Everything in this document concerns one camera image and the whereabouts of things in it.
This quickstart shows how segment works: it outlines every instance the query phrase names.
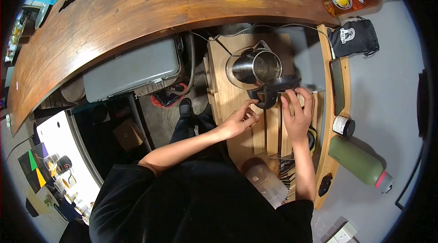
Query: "electric kettle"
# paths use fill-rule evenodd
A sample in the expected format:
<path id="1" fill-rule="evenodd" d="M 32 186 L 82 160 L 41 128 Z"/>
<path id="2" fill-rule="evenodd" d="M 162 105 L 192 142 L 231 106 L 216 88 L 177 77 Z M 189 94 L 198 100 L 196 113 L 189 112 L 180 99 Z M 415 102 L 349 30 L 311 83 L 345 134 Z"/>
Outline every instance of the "electric kettle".
<path id="1" fill-rule="evenodd" d="M 282 76 L 279 57 L 263 40 L 230 56 L 225 72 L 231 84 L 247 90 L 251 99 L 259 101 L 255 105 L 261 109 L 272 108 L 279 92 L 294 89 L 301 82 L 295 74 Z"/>

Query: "curved wooden counter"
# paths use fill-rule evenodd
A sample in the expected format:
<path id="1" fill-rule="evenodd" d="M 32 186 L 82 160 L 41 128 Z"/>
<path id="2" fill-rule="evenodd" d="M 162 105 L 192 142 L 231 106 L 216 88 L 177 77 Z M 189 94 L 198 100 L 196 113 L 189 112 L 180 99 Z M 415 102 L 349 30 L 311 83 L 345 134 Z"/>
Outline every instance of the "curved wooden counter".
<path id="1" fill-rule="evenodd" d="M 8 108 L 12 134 L 54 90 L 108 56 L 146 41 L 237 22 L 336 26 L 321 0 L 75 0 L 45 24 L 18 56 Z"/>

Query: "black drawstring pouch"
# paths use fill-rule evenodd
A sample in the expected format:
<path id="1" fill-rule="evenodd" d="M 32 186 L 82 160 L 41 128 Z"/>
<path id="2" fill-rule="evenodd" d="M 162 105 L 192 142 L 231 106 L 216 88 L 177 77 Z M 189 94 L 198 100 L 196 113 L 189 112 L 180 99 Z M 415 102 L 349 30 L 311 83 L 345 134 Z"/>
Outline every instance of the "black drawstring pouch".
<path id="1" fill-rule="evenodd" d="M 349 21 L 336 28 L 334 32 L 328 31 L 328 38 L 337 58 L 354 53 L 370 56 L 379 50 L 379 42 L 371 21 L 360 16 L 357 18 L 360 20 Z"/>

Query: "power outlet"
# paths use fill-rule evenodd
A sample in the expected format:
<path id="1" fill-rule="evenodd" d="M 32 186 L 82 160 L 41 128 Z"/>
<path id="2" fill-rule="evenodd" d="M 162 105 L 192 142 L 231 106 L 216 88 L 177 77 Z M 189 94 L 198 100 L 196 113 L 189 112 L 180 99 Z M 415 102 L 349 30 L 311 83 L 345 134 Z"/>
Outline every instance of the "power outlet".
<path id="1" fill-rule="evenodd" d="M 327 243 L 347 243 L 356 235 L 357 230 L 350 222 L 345 223 L 339 231 L 327 241 Z"/>

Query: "power cord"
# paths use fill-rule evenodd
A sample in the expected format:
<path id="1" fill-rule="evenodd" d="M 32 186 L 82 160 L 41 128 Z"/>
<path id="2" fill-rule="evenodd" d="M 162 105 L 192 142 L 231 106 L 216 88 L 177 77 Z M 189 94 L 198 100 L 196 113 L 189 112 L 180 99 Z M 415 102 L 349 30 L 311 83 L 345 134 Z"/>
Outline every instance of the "power cord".
<path id="1" fill-rule="evenodd" d="M 213 38 L 213 36 L 211 35 L 211 33 L 209 33 L 207 30 L 203 29 L 204 32 L 206 32 L 211 38 Z M 220 46 L 222 46 L 222 48 L 227 51 L 227 53 L 232 56 L 233 54 L 227 49 L 227 47 L 225 47 L 225 45 L 222 44 L 222 42 L 219 41 L 219 39 L 214 39 Z"/>
<path id="2" fill-rule="evenodd" d="M 8 157 L 6 158 L 6 161 L 8 161 L 10 155 L 12 154 L 12 151 L 13 151 L 15 148 L 17 148 L 18 146 L 20 146 L 21 144 L 23 144 L 24 142 L 26 142 L 26 141 L 29 141 L 29 138 L 27 138 L 26 140 L 21 141 L 20 143 L 18 143 L 17 145 L 15 145 L 15 147 L 12 148 L 12 150 L 11 150 L 10 153 L 8 154 Z"/>
<path id="3" fill-rule="evenodd" d="M 237 32 L 237 33 L 235 33 L 235 34 L 233 34 L 233 35 L 217 35 L 216 37 L 212 37 L 212 38 L 213 38 L 212 40 L 208 40 L 207 38 L 201 36 L 200 34 L 197 34 L 197 33 L 195 33 L 195 32 L 192 32 L 191 30 L 190 30 L 190 32 L 191 32 L 192 34 L 198 36 L 198 37 L 203 38 L 203 39 L 206 40 L 206 41 L 217 41 L 217 39 L 218 39 L 219 37 L 235 37 L 235 36 L 238 36 L 238 35 L 242 34 L 243 32 L 246 32 L 246 31 L 248 31 L 248 30 L 250 30 L 250 29 L 254 29 L 254 28 L 256 28 L 256 27 L 268 27 L 268 28 L 280 29 L 280 28 L 290 27 L 290 26 L 301 26 L 301 27 L 306 27 L 306 28 L 309 28 L 309 29 L 316 30 L 316 31 L 320 32 L 321 34 L 323 34 L 323 35 L 327 38 L 327 40 L 329 41 L 328 43 L 329 43 L 329 45 L 330 45 L 331 57 L 332 57 L 333 59 L 336 58 L 336 56 L 335 56 L 335 52 L 334 52 L 334 50 L 333 50 L 333 46 L 332 46 L 331 41 L 330 41 L 330 38 L 326 35 L 326 33 L 324 33 L 324 32 L 322 32 L 322 31 L 318 30 L 318 29 L 315 28 L 315 27 L 311 27 L 311 26 L 307 26 L 307 25 L 299 24 L 299 23 L 290 23 L 290 24 L 285 24 L 285 25 L 279 26 L 279 27 L 274 27 L 274 26 L 265 25 L 265 24 L 258 24 L 258 25 L 254 25 L 254 26 L 251 26 L 251 27 L 245 28 L 245 29 L 243 29 L 243 30 L 240 30 L 239 32 Z"/>

